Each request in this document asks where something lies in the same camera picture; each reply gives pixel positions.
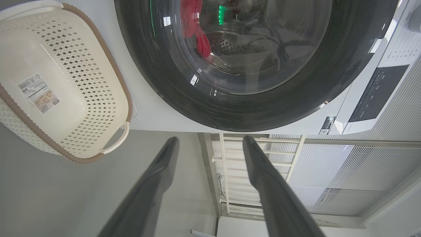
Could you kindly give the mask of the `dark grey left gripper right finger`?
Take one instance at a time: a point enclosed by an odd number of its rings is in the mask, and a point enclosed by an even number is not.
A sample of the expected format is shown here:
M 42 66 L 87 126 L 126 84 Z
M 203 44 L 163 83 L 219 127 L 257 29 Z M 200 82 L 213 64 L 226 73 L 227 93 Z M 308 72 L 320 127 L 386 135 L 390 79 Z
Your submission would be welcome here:
M 323 237 L 321 229 L 251 136 L 242 141 L 250 183 L 257 189 L 270 237 Z

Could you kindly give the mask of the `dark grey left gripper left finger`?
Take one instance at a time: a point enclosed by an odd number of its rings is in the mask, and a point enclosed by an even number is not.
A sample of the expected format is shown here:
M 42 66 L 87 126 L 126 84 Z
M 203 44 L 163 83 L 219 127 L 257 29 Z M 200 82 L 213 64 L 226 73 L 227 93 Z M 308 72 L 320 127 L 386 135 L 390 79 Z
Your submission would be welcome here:
M 179 154 L 169 138 L 99 233 L 100 237 L 153 237 L 164 193 L 171 186 Z

